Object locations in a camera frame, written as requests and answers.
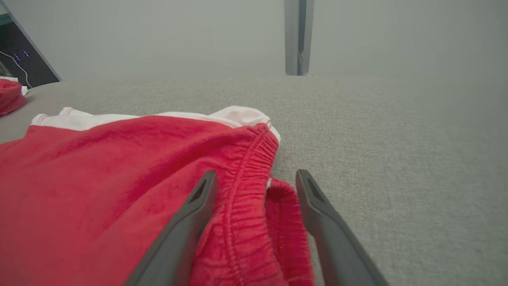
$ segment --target seam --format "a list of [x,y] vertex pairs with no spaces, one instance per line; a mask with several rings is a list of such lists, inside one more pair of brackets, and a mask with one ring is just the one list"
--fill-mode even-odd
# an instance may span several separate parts
[[241,178],[243,177],[243,172],[245,170],[245,167],[250,162],[250,158],[252,154],[254,153],[254,150],[256,150],[261,143],[262,139],[266,136],[266,133],[268,132],[267,129],[263,130],[263,133],[258,135],[258,137],[255,139],[254,142],[252,142],[243,157],[242,161],[240,162],[240,166],[238,168],[238,172],[235,174],[235,177],[233,179],[233,183],[231,184],[229,195],[228,195],[228,201],[226,203],[226,213],[224,216],[224,228],[225,228],[225,234],[226,234],[226,253],[229,257],[230,263],[233,268],[233,274],[238,279],[238,282],[240,285],[246,285],[245,280],[242,277],[242,274],[240,272],[240,265],[238,263],[236,254],[235,254],[235,247],[233,246],[233,235],[231,230],[231,212],[233,208],[233,199],[235,197],[236,191],[238,189],[238,186],[241,182]]

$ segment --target gray wall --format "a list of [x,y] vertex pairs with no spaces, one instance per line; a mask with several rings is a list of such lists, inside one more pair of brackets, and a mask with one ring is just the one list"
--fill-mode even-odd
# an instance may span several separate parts
[[310,73],[507,79],[506,0],[316,0]]
[[283,1],[4,3],[64,80],[284,75]]

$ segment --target gray fabric surface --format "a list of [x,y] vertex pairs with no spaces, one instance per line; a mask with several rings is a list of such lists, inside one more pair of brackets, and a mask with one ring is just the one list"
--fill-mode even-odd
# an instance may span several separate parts
[[507,285],[507,90],[309,77],[61,82],[0,118],[0,142],[65,106],[258,108],[282,136],[274,176],[294,183],[308,169],[391,285]]

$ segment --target red cloth with white trim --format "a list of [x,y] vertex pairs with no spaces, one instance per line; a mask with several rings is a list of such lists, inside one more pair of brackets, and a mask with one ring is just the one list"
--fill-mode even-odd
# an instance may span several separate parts
[[0,145],[0,285],[123,284],[209,170],[218,192],[189,284],[313,285],[297,195],[270,175],[278,146],[245,107],[39,115]]
[[28,100],[21,93],[19,82],[0,79],[0,116],[19,109],[27,102]]

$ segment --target red garment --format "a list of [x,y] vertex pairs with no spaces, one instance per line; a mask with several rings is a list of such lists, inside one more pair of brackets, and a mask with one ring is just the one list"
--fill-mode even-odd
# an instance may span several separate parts
[[277,148],[265,123],[30,126],[0,145],[0,285],[123,284],[209,170],[218,191],[189,284],[313,285],[296,193],[267,189]]
[[0,116],[22,107],[28,100],[21,94],[21,84],[8,79],[0,79]]

